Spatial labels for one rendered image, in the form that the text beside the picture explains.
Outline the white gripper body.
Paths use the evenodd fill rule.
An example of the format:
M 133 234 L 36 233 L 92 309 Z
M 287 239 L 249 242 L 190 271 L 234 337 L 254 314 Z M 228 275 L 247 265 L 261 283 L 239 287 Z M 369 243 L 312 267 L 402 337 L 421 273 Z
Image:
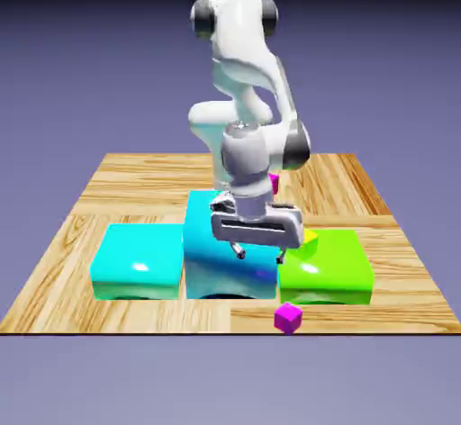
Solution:
M 213 212 L 212 234 L 217 240 L 297 249 L 304 242 L 301 211 L 290 204 L 274 203 L 256 220 L 240 218 L 235 212 Z

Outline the tall large cyan box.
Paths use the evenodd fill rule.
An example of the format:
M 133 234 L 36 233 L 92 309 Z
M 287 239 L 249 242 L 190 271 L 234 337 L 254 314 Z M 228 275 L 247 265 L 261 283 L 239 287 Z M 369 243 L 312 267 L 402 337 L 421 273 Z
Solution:
M 212 235 L 210 202 L 216 190 L 189 192 L 183 228 L 186 297 L 239 295 L 273 299 L 276 296 L 278 249 L 243 244 L 243 259 L 229 243 Z

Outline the large green box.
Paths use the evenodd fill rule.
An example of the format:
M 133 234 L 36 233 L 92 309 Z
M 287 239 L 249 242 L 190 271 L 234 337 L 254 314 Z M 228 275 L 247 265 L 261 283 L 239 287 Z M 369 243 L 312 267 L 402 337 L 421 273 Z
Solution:
M 278 266 L 281 303 L 354 304 L 371 301 L 375 274 L 353 230 L 313 230 L 315 250 L 289 249 Z

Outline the low large cyan box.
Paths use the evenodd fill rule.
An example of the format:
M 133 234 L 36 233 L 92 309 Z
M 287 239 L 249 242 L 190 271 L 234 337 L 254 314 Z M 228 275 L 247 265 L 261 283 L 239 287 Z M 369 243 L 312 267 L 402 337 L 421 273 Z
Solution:
M 112 223 L 90 267 L 97 300 L 176 300 L 183 270 L 180 223 Z

